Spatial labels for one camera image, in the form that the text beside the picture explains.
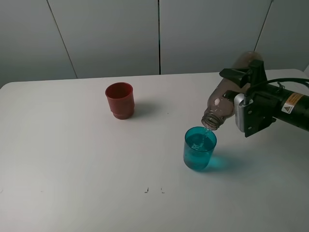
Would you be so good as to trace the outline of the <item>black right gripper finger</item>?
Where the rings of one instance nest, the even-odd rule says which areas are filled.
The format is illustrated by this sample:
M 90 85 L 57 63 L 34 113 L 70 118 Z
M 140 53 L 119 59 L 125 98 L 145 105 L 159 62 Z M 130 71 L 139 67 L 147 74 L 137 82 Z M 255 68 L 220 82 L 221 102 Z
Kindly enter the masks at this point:
M 244 87 L 248 83 L 248 68 L 223 69 L 219 72 L 222 78 L 230 80 L 239 87 Z

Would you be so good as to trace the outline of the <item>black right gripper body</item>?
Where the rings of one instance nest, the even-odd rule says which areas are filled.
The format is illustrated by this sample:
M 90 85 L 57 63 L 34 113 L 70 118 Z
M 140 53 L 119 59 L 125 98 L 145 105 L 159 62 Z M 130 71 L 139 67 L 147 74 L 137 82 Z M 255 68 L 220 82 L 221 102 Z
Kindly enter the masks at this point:
M 253 60 L 250 65 L 250 87 L 245 92 L 245 137 L 250 137 L 273 122 L 273 112 L 276 102 L 267 92 L 267 76 L 262 60 Z

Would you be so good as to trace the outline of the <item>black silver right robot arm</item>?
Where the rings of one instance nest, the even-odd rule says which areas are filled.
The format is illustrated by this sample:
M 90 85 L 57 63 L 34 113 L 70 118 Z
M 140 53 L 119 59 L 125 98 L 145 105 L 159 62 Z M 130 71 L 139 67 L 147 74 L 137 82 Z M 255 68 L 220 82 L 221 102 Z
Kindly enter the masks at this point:
M 277 119 L 309 129 L 309 97 L 290 91 L 284 82 L 309 85 L 305 78 L 277 78 L 268 80 L 262 60 L 253 60 L 248 67 L 223 69 L 219 75 L 239 88 L 249 84 L 245 92 L 228 90 L 223 97 L 234 102 L 238 129 L 249 137 L 274 123 Z

